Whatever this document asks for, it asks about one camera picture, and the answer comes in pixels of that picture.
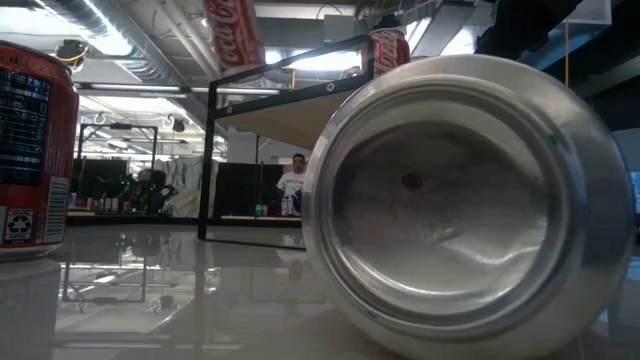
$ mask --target coca-cola can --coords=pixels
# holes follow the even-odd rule
[[[252,0],[202,0],[222,76],[265,65]]]
[[[397,29],[380,29],[369,33],[373,41],[373,77],[389,72],[411,59],[409,43]],[[368,45],[362,50],[362,70],[367,72]]]

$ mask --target barcode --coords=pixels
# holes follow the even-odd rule
[[[60,242],[64,235],[64,221],[67,212],[67,191],[69,179],[52,176],[49,185],[49,207],[47,225],[44,228],[44,242]]]

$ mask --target red soda can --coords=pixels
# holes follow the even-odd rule
[[[222,76],[265,65],[252,0],[202,0]]]
[[[389,72],[411,60],[409,43],[397,29],[379,29],[369,33],[373,41],[373,77]],[[367,72],[368,45],[362,51],[362,70]]]
[[[77,117],[66,65],[0,41],[0,259],[62,243]]]

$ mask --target white t-shirt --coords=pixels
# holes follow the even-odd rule
[[[302,189],[304,184],[304,173],[296,174],[293,171],[285,173],[278,181],[278,189],[284,192],[284,196],[291,196],[296,191]]]

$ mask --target recycling symbol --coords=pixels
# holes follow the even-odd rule
[[[31,232],[31,219],[26,215],[14,216],[7,224],[7,230],[13,234],[28,234]]]

